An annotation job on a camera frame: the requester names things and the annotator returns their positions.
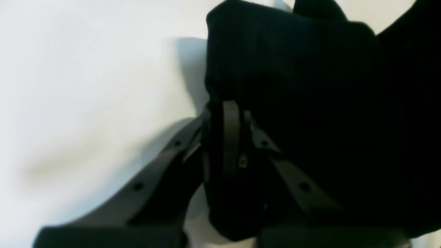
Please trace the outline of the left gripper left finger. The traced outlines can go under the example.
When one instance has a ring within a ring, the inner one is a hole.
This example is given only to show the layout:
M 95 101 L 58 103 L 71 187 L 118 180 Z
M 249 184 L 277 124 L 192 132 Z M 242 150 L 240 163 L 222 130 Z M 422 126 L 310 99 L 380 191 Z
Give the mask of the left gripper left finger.
M 187 208 L 210 180 L 209 140 L 222 127 L 222 111 L 206 105 L 114 196 L 68 224 L 42 228 L 33 247 L 186 248 Z

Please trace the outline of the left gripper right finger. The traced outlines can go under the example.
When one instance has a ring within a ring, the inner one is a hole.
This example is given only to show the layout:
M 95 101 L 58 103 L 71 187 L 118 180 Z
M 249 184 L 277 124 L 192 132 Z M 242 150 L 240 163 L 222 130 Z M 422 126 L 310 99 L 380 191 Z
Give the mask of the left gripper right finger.
M 222 103 L 222 235 L 259 248 L 409 248 L 396 227 L 353 223 L 235 101 Z

